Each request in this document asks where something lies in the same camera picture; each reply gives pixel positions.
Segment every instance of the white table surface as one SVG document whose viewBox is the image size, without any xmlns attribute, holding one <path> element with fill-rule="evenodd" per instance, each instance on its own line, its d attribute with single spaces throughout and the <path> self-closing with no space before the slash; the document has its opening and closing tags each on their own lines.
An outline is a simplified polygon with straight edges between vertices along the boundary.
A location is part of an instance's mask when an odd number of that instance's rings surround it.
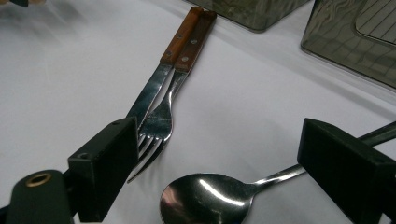
<svg viewBox="0 0 396 224">
<path fill-rule="evenodd" d="M 360 136 L 396 119 L 394 92 L 300 49 L 310 2 L 262 34 L 218 18 L 175 101 L 161 157 L 125 185 L 104 223 L 162 223 L 173 180 L 253 182 L 296 163 L 304 118 Z M 13 185 L 124 118 L 191 5 L 181 0 L 49 0 L 0 7 L 0 206 Z M 396 144 L 379 150 L 396 159 Z M 304 175 L 256 196 L 245 223 L 350 223 Z"/>
</svg>

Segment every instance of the wooden handle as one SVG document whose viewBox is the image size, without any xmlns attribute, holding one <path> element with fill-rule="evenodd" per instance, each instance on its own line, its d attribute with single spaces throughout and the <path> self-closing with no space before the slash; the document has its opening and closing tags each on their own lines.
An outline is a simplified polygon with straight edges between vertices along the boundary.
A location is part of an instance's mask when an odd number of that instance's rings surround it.
<svg viewBox="0 0 396 224">
<path fill-rule="evenodd" d="M 206 38 L 212 28 L 217 17 L 213 11 L 203 12 L 198 24 L 192 32 L 189 42 L 187 42 L 183 51 L 178 56 L 175 69 L 181 72 L 190 72 Z"/>
<path fill-rule="evenodd" d="M 192 7 L 190 9 L 189 14 L 184 18 L 184 21 L 181 23 L 171 43 L 161 57 L 160 63 L 175 64 L 178 55 L 189 39 L 203 11 L 201 7 Z"/>
</svg>

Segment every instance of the steak knife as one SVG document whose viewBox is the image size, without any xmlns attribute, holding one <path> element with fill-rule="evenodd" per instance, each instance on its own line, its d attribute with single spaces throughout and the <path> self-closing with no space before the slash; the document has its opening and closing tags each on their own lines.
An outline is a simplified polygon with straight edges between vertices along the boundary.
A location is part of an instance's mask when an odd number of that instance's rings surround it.
<svg viewBox="0 0 396 224">
<path fill-rule="evenodd" d="M 148 83 L 140 92 L 139 96 L 137 96 L 134 105 L 128 112 L 126 116 L 127 118 L 136 117 L 137 130 L 140 129 L 143 120 L 145 119 L 152 103 L 154 102 L 154 99 L 166 80 L 167 75 L 173 69 L 178 55 L 183 50 L 184 45 L 189 39 L 203 11 L 204 10 L 200 7 L 191 8 L 190 12 L 187 14 L 186 18 L 178 28 L 165 53 L 161 57 L 160 64 L 158 65 L 157 69 L 152 74 L 151 78 L 148 80 Z"/>
</svg>

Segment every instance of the black holder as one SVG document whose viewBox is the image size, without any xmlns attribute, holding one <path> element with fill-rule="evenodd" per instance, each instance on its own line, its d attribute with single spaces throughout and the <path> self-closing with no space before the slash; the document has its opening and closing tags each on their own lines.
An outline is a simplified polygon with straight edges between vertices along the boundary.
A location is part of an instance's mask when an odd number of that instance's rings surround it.
<svg viewBox="0 0 396 224">
<path fill-rule="evenodd" d="M 306 119 L 297 160 L 354 223 L 396 220 L 396 161 L 362 139 Z"/>
<path fill-rule="evenodd" d="M 18 5 L 20 7 L 28 7 L 29 6 L 29 0 L 9 0 L 15 5 Z"/>
<path fill-rule="evenodd" d="M 18 182 L 0 223 L 74 223 L 75 213 L 82 222 L 102 222 L 137 159 L 135 119 L 114 121 L 68 159 L 64 174 L 45 170 Z"/>
</svg>

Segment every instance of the spoon bowl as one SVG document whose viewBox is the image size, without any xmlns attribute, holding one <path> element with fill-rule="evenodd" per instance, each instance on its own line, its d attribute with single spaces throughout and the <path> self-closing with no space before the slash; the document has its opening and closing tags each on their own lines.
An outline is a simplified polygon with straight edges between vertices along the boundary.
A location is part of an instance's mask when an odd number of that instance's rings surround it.
<svg viewBox="0 0 396 224">
<path fill-rule="evenodd" d="M 163 191 L 160 201 L 163 223 L 241 223 L 248 215 L 254 195 L 304 172 L 301 165 L 295 165 L 252 184 L 226 175 L 183 176 Z"/>
</svg>

